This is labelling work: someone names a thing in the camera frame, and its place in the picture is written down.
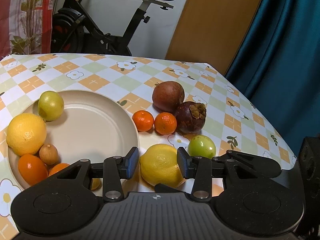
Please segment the bright green round fruit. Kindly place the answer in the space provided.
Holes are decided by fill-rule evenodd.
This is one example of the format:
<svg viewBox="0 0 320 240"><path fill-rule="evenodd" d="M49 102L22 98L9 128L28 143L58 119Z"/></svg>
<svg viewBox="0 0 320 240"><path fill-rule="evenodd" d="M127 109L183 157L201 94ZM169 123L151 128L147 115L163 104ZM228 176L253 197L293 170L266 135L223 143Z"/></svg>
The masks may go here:
<svg viewBox="0 0 320 240"><path fill-rule="evenodd" d="M216 155L216 146L212 139L205 135L197 135L191 139L188 145L190 156L201 156L212 159Z"/></svg>

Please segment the floral checkered tablecloth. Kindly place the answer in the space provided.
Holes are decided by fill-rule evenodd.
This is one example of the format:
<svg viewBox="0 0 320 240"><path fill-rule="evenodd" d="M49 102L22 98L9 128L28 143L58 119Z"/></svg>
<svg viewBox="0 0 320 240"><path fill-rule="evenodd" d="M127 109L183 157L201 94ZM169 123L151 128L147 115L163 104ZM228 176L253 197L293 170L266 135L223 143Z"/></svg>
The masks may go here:
<svg viewBox="0 0 320 240"><path fill-rule="evenodd" d="M48 90L89 90L129 114L145 110L156 116L152 93L164 81L180 83L186 100L207 106L203 133L218 155L231 149L293 168L296 157L277 130L210 64L98 54L9 55L1 61L1 239L17 234L10 204L21 187L9 168L5 132L14 116Z"/></svg>

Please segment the small orange mandarin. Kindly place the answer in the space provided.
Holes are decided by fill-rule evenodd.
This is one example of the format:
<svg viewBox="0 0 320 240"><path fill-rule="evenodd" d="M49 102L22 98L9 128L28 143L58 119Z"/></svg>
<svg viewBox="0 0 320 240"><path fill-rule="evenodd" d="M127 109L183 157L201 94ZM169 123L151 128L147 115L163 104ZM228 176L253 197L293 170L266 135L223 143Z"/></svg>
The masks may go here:
<svg viewBox="0 0 320 240"><path fill-rule="evenodd" d="M147 132L153 127L154 118L151 113L145 110L136 111L132 120L139 132Z"/></svg>
<svg viewBox="0 0 320 240"><path fill-rule="evenodd" d="M171 113L159 113L155 118L154 126L157 133L170 135L174 133L177 128L177 120Z"/></svg>

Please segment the printed red backdrop cloth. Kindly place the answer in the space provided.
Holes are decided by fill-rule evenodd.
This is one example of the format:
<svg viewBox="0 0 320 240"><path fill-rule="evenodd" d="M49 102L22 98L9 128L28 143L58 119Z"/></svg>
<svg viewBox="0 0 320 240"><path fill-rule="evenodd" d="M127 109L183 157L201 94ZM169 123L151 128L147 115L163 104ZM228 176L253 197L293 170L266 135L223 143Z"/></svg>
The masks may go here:
<svg viewBox="0 0 320 240"><path fill-rule="evenodd" d="M1 0L1 58L50 52L54 0Z"/></svg>

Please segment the small orange mandarin right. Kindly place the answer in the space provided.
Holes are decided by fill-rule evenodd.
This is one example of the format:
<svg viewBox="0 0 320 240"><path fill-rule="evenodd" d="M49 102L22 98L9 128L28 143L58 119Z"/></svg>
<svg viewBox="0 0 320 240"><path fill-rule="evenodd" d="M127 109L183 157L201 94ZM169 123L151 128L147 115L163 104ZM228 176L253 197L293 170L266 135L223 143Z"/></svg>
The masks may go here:
<svg viewBox="0 0 320 240"><path fill-rule="evenodd" d="M157 133L170 135L174 133L177 128L177 120L171 113L159 113L155 118L154 126Z"/></svg>

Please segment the small orange mandarin left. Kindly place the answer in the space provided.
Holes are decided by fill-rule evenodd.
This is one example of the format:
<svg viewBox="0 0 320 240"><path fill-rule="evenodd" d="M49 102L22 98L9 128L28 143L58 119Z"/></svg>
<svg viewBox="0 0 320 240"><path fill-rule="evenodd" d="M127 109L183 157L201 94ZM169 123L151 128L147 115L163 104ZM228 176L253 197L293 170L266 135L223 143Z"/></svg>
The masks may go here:
<svg viewBox="0 0 320 240"><path fill-rule="evenodd" d="M151 113L145 110L136 111L132 120L139 132L147 132L153 127L154 118Z"/></svg>

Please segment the teal curtain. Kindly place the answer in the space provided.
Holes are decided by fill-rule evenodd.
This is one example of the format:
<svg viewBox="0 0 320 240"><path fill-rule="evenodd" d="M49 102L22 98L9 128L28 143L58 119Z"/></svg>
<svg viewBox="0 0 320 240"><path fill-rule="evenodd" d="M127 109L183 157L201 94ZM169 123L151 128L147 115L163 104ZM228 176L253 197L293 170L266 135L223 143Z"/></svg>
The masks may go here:
<svg viewBox="0 0 320 240"><path fill-rule="evenodd" d="M319 134L319 0L261 0L226 78L298 154Z"/></svg>

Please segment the black exercise bike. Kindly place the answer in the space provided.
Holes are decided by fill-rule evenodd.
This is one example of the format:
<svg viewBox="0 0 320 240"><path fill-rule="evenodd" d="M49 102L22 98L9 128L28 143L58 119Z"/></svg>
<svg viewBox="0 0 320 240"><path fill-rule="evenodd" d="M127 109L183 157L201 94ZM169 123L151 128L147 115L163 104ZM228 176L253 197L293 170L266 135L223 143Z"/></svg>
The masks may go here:
<svg viewBox="0 0 320 240"><path fill-rule="evenodd" d="M146 11L151 4L172 9L174 0L142 0L122 36L103 33L82 6L82 0L65 0L53 15L50 51L52 53L97 53L131 56L129 43L140 22L148 23Z"/></svg>

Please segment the red-brown apple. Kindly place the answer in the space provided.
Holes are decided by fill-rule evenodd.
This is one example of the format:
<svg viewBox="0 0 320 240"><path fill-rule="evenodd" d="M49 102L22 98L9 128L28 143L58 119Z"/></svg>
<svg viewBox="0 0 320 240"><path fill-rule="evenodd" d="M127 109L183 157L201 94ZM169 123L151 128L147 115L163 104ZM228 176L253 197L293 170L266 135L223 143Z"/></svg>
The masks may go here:
<svg viewBox="0 0 320 240"><path fill-rule="evenodd" d="M152 101L161 111L173 113L184 101L184 97L184 89L178 82L165 81L154 88Z"/></svg>

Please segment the yellow-green round fruit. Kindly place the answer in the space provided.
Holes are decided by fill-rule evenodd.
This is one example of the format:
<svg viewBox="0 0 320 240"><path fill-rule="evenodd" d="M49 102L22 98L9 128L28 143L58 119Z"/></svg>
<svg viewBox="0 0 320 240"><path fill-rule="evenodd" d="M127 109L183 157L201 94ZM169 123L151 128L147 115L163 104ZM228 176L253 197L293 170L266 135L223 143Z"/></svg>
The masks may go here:
<svg viewBox="0 0 320 240"><path fill-rule="evenodd" d="M54 91L43 92L38 100L38 114L45 121L58 119L64 111L64 100Z"/></svg>

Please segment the beige round plate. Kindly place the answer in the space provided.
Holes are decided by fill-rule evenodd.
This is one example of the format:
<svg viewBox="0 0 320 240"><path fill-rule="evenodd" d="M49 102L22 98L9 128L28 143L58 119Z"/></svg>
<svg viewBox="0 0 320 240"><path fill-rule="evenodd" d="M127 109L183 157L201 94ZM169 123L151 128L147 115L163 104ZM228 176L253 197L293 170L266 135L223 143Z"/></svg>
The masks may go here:
<svg viewBox="0 0 320 240"><path fill-rule="evenodd" d="M115 155L125 156L132 147L139 145L135 124L119 103L85 90L58 93L64 100L63 113L54 121L43 119L47 128L44 144L54 145L59 155L59 160L54 165L44 163L48 174L59 163L71 165L80 159L100 163ZM22 113L39 116L38 101ZM18 171L21 156L16 155L8 145L5 149L10 169L18 184L23 189L29 188L30 185Z"/></svg>

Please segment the dark purple mangosteen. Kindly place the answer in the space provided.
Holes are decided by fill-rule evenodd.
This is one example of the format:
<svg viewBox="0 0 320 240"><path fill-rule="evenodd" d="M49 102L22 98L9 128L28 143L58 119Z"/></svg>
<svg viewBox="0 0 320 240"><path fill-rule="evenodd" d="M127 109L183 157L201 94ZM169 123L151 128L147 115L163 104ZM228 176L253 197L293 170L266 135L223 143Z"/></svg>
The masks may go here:
<svg viewBox="0 0 320 240"><path fill-rule="evenodd" d="M186 101L175 111L177 129L186 134L199 133L206 122L207 109L203 103Z"/></svg>

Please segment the yellow lemon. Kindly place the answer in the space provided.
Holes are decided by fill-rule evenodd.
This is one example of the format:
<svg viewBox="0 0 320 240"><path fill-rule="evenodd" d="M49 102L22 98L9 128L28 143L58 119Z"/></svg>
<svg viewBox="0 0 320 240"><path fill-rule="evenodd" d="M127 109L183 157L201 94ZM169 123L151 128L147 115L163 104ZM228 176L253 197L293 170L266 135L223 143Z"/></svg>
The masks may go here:
<svg viewBox="0 0 320 240"><path fill-rule="evenodd" d="M140 157L140 175L150 185L164 184L177 188L185 179L177 163L177 150L166 144L149 147Z"/></svg>

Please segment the wooden board panel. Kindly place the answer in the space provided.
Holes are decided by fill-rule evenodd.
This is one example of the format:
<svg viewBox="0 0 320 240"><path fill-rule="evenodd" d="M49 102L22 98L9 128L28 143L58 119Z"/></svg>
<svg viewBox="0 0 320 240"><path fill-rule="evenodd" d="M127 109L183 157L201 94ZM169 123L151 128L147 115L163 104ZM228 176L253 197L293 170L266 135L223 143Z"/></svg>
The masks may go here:
<svg viewBox="0 0 320 240"><path fill-rule="evenodd" d="M261 0L187 0L166 59L230 67Z"/></svg>

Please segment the large yellow orange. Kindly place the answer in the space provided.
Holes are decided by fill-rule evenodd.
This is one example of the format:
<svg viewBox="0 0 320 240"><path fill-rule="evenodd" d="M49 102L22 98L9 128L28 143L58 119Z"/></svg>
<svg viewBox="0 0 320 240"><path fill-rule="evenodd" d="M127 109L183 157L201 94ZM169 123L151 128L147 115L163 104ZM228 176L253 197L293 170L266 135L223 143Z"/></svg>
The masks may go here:
<svg viewBox="0 0 320 240"><path fill-rule="evenodd" d="M7 129L7 145L18 156L36 154L47 137L44 120L33 113L15 116Z"/></svg>

